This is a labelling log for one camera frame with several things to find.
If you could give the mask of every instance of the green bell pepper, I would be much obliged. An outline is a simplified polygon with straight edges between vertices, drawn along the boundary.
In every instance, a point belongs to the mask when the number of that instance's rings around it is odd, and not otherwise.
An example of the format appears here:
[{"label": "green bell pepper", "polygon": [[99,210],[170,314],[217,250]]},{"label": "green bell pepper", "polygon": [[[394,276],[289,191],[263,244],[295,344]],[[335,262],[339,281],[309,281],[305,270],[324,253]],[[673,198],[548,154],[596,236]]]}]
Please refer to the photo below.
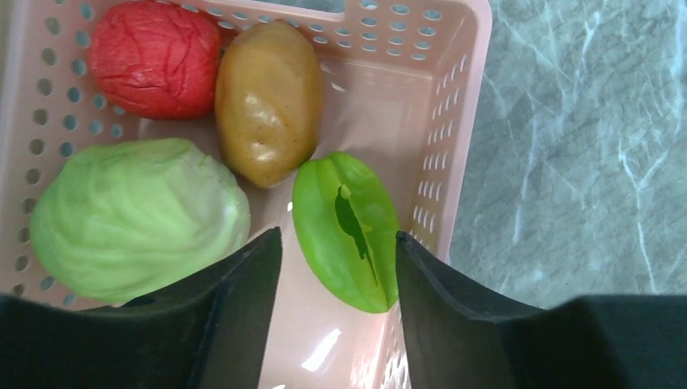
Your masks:
[{"label": "green bell pepper", "polygon": [[325,288],[358,310],[387,312],[399,298],[399,219],[377,174],[332,152],[300,167],[292,201],[298,242]]}]

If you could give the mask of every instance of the toy tomato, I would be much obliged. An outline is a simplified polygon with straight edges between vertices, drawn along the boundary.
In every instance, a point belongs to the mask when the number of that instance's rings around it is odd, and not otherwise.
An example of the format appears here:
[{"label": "toy tomato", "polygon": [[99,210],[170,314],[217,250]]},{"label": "toy tomato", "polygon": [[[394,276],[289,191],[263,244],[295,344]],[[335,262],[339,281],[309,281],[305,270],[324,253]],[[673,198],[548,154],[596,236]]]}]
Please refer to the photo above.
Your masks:
[{"label": "toy tomato", "polygon": [[112,103],[149,119],[191,119],[212,110],[221,37],[204,16],[159,2],[105,12],[89,68]]}]

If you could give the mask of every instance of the cabbage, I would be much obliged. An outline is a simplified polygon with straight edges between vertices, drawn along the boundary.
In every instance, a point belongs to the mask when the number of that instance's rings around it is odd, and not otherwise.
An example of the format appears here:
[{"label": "cabbage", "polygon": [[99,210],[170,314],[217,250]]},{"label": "cabbage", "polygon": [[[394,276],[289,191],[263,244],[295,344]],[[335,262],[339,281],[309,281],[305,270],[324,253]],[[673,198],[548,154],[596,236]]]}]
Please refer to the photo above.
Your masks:
[{"label": "cabbage", "polygon": [[120,303],[240,249],[250,210],[233,174],[185,139],[94,145],[72,156],[31,216],[45,269]]}]

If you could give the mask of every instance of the marble countertop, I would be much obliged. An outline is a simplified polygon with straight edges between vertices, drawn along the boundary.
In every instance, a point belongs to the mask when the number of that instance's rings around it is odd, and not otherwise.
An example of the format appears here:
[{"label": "marble countertop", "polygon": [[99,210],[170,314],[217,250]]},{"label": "marble countertop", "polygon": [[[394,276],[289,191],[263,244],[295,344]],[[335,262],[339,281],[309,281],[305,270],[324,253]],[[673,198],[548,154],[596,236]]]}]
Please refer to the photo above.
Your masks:
[{"label": "marble countertop", "polygon": [[542,307],[687,293],[687,2],[491,5],[452,266]]}]

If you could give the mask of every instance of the fake vegetable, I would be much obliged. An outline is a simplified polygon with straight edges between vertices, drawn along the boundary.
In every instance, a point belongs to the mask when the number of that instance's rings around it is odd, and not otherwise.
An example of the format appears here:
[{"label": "fake vegetable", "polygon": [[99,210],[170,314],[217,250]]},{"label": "fake vegetable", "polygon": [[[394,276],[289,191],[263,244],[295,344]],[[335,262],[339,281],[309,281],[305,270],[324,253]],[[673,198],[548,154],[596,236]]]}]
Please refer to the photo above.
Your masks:
[{"label": "fake vegetable", "polygon": [[324,82],[313,46],[274,21],[239,34],[220,65],[215,115],[224,163],[259,188],[281,183],[318,146]]},{"label": "fake vegetable", "polygon": [[305,162],[293,186],[293,224],[305,259],[338,299],[370,313],[399,298],[399,220],[377,175],[344,152]]},{"label": "fake vegetable", "polygon": [[108,99],[150,119],[191,119],[212,110],[220,62],[218,28],[159,2],[108,9],[88,48],[91,74]]},{"label": "fake vegetable", "polygon": [[36,256],[78,295],[120,303],[240,249],[248,199],[185,139],[94,145],[72,156],[31,217]]}]

